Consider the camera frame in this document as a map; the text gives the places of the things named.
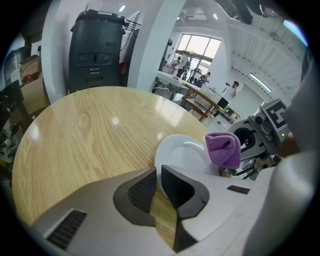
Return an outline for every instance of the ceiling light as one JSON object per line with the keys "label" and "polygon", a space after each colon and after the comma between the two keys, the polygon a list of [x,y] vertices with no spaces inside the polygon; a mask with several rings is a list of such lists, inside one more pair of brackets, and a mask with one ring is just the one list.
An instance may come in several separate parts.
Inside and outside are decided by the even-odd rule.
{"label": "ceiling light", "polygon": [[292,33],[294,33],[306,46],[308,46],[308,42],[304,34],[302,34],[302,32],[296,24],[292,23],[291,21],[284,20],[283,25],[286,26],[286,28],[290,30]]}
{"label": "ceiling light", "polygon": [[125,5],[122,5],[122,7],[120,8],[119,12],[122,12],[125,7],[126,7]]}
{"label": "ceiling light", "polygon": [[252,76],[255,80],[257,80],[264,88],[266,88],[266,90],[269,93],[271,93],[271,90],[268,87],[266,87],[266,85],[263,82],[261,82],[258,78],[256,78],[252,73],[250,73],[250,76]]}

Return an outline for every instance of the purple cloth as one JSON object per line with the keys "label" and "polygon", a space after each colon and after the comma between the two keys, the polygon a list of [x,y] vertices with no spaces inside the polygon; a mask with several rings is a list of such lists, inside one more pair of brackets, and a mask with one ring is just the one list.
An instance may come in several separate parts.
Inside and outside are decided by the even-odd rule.
{"label": "purple cloth", "polygon": [[237,169],[240,167],[240,141],[231,132],[213,132],[205,137],[211,161],[218,167]]}

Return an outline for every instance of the round wooden table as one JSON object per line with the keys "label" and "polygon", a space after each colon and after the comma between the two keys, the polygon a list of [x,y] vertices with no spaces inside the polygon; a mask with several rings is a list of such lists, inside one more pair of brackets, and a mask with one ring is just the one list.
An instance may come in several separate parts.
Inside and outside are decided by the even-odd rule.
{"label": "round wooden table", "polygon": [[[183,134],[205,144],[208,130],[179,105],[127,87],[72,93],[44,110],[17,150],[12,173],[14,202],[27,224],[80,187],[154,166],[159,143]],[[176,212],[158,187],[151,215],[173,245]]]}

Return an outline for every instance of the white plate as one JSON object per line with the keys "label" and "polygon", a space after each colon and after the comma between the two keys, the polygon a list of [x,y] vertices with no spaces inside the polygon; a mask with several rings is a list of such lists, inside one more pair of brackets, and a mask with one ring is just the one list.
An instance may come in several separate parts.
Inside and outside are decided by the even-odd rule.
{"label": "white plate", "polygon": [[165,138],[156,149],[154,166],[161,189],[162,165],[176,166],[200,174],[219,175],[207,149],[196,139],[181,134]]}

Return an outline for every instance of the black trash can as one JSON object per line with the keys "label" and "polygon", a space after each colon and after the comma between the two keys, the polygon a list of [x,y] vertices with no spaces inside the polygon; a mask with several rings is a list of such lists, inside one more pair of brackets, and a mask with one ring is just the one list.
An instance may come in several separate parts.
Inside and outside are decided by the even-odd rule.
{"label": "black trash can", "polygon": [[73,25],[69,51],[70,93],[119,86],[119,58],[126,18],[114,13],[81,12]]}

